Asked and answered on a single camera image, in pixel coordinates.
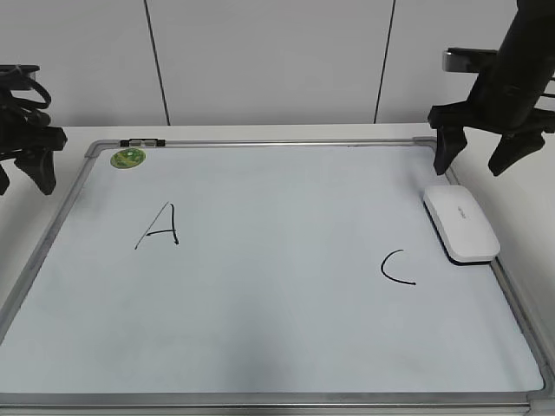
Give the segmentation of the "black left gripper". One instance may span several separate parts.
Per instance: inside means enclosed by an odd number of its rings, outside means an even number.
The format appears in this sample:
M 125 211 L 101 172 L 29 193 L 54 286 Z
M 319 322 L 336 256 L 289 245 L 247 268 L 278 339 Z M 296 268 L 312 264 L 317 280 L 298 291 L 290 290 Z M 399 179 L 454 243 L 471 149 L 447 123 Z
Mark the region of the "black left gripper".
M 68 139 L 61 127 L 52 127 L 46 103 L 1 104 L 1 160 L 15 159 L 44 194 L 56 188 L 54 152 Z

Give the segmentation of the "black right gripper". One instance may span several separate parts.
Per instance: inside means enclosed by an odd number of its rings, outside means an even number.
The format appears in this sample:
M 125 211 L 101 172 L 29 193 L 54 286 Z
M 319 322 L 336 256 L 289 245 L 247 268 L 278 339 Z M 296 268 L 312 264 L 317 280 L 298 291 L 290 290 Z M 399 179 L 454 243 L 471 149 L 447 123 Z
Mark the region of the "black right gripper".
M 428 123 L 436 130 L 434 170 L 444 174 L 467 146 L 463 127 L 503 135 L 488 162 L 500 176 L 524 157 L 539 151 L 542 133 L 554 132 L 554 112 L 537 108 L 539 98 L 554 77 L 554 66 L 525 64 L 446 64 L 444 70 L 476 74 L 464 101 L 434 106 Z

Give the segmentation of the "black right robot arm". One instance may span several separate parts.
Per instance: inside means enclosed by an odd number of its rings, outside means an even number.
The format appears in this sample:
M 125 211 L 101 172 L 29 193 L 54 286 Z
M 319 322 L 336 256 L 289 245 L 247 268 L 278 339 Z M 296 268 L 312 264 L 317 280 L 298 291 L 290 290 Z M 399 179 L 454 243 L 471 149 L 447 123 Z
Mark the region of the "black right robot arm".
M 434 106 L 428 114 L 436 131 L 437 174 L 444 174 L 467 146 L 467 127 L 500 136 L 488 162 L 495 176 L 545 145 L 543 135 L 554 131 L 554 113 L 536 105 L 554 78 L 552 1 L 519 1 L 498 49 L 449 48 L 442 67 L 477 78 L 464 101 Z

